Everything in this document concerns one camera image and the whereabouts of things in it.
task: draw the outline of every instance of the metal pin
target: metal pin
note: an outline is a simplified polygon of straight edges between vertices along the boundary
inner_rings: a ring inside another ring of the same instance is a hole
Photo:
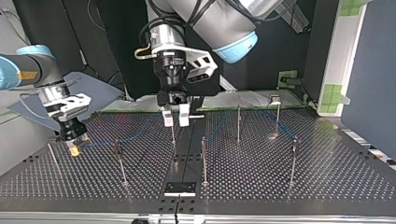
[[[53,161],[55,161],[55,165],[56,165],[56,168],[58,169],[59,175],[61,176],[61,178],[63,178],[62,172],[61,172],[61,167],[59,166],[59,162],[56,159],[55,153],[53,152],[52,145],[50,143],[48,143],[47,146],[49,147],[49,152],[50,152],[50,155],[52,156]]]
[[[52,145],[50,143],[48,143],[47,146],[49,147],[49,152],[50,152],[50,155],[53,158],[53,161],[55,161],[55,163],[58,164],[58,160],[55,157],[55,153],[53,152]]]
[[[175,129],[174,129],[174,126],[173,126],[173,125],[171,126],[171,129],[172,129],[172,143],[173,143],[173,145],[175,145],[175,144],[176,144],[176,140],[175,140]]]
[[[122,160],[120,160],[120,166],[121,166],[121,170],[122,170],[122,176],[124,179],[123,185],[128,186],[128,181],[126,180],[126,174],[125,174],[125,169],[123,167]]]
[[[120,139],[116,139],[115,143],[114,143],[114,153],[116,155],[116,159],[120,162],[120,168],[122,171],[122,178],[123,178],[123,185],[124,186],[128,186],[128,181],[126,179],[126,174],[125,174],[125,168],[123,166],[123,162],[122,162],[122,151],[120,150]]]
[[[279,122],[279,115],[280,115],[280,104],[277,105],[277,111],[276,111],[276,122]]]
[[[204,119],[205,115],[189,115],[189,119]]]
[[[290,176],[290,185],[293,185],[293,179],[294,179],[294,170],[295,170],[295,165],[296,165],[296,160],[298,153],[300,151],[300,139],[295,136],[293,139],[293,146],[292,146],[292,151],[293,151],[293,164],[291,166],[291,176]]]
[[[202,158],[204,160],[204,186],[209,185],[207,182],[207,176],[206,176],[206,145],[205,145],[205,138],[202,137]]]
[[[238,105],[238,138],[237,141],[238,143],[241,141],[241,137],[240,137],[240,122],[241,122],[241,106]]]
[[[282,101],[280,99],[279,95],[270,95],[268,105],[277,105],[277,110],[276,110],[276,122],[279,122],[279,115],[280,115],[280,105],[282,104]]]

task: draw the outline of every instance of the vertical metal post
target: vertical metal post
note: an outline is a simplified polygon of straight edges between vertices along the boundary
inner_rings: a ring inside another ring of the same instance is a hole
[[[47,146],[49,147],[50,155],[51,155],[53,161],[55,162],[55,165],[56,165],[56,168],[58,169],[59,175],[61,176],[61,178],[63,178],[62,177],[62,172],[61,172],[61,167],[59,166],[59,162],[56,159],[55,153],[53,152],[52,145],[50,143],[48,143]]]
[[[49,152],[50,155],[52,156],[53,161],[55,161],[55,163],[58,164],[58,160],[55,157],[55,153],[53,152],[52,145],[48,143],[47,146],[49,147]]]
[[[293,151],[293,164],[291,166],[290,185],[293,185],[296,160],[297,160],[298,153],[300,152],[300,139],[297,136],[294,136],[292,151]]]
[[[276,122],[279,122],[279,115],[280,115],[280,104],[277,105],[277,110],[276,110]]]
[[[176,144],[176,140],[175,140],[175,128],[174,128],[173,125],[171,126],[171,129],[172,129],[172,144],[175,145],[175,144]]]
[[[205,138],[202,137],[202,157],[204,160],[204,186],[207,186],[209,183],[207,182],[206,176],[206,145],[205,145]]]
[[[123,167],[122,159],[120,160],[120,167],[121,167],[122,176],[123,176],[123,179],[124,179],[123,184],[124,184],[125,186],[127,186],[127,185],[128,185],[128,181],[126,180],[126,174],[125,174],[125,169],[124,169],[124,167]]]
[[[122,184],[124,186],[128,186],[128,180],[126,179],[125,168],[124,168],[123,162],[122,162],[122,151],[120,149],[120,139],[118,139],[118,138],[114,142],[114,154],[116,155],[116,160],[118,160],[120,163],[120,168],[122,171],[122,178],[123,178]]]
[[[238,106],[238,136],[237,136],[237,142],[239,143],[241,141],[241,135],[240,135],[240,123],[241,123],[241,106]]]

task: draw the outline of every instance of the metal bracket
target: metal bracket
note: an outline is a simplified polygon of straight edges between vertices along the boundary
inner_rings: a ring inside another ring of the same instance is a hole
[[[341,102],[340,104],[343,105],[350,105],[350,99],[346,97],[345,95],[341,95]]]

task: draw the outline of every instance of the metal table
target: metal table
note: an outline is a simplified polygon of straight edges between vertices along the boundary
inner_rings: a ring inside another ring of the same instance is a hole
[[[217,221],[233,216],[241,222],[273,216],[396,217],[396,174],[385,163],[309,108],[282,110],[278,124],[275,115],[242,110],[238,144],[237,111],[205,112],[205,119],[176,128],[175,146],[158,113],[97,115],[88,122],[93,144],[79,157],[53,144],[58,164],[43,148],[1,176],[0,218],[9,212],[20,212],[13,217],[50,212],[50,217],[117,214]],[[295,135],[301,151],[291,184]],[[208,186],[202,185],[203,136]],[[116,138],[124,151],[128,186],[122,185],[112,151]],[[164,197],[172,182],[195,183],[195,197]]]

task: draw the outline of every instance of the green tape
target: green tape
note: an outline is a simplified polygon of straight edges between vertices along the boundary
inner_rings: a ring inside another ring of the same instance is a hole
[[[320,113],[336,113],[341,103],[342,85],[326,84],[320,102]]]
[[[342,0],[340,7],[340,17],[357,16],[361,12],[363,0]]]

